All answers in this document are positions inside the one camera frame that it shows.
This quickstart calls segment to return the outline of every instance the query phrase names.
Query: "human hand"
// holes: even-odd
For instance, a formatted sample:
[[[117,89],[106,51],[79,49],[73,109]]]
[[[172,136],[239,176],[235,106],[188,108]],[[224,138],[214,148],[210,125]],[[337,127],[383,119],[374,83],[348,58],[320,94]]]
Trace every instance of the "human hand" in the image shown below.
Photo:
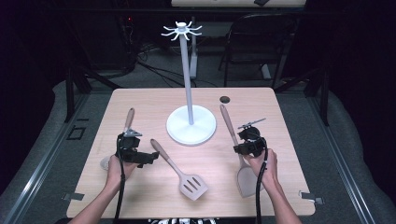
[[[125,179],[131,175],[134,168],[136,168],[137,163],[131,162],[123,162],[123,168],[125,173]],[[121,176],[121,166],[120,166],[120,159],[117,158],[115,155],[110,157],[108,161],[108,171],[107,171],[107,180],[105,188],[110,188],[114,190],[120,189],[120,176]]]
[[[264,162],[265,152],[263,151],[259,157],[253,157],[251,155],[245,155],[244,158],[250,164],[253,172],[256,176],[259,175],[260,169],[262,167],[262,163]],[[266,170],[262,176],[262,184],[266,189],[271,188],[275,183],[278,182],[277,180],[277,158],[276,153],[271,149],[268,148],[268,158],[267,158],[267,165]]]

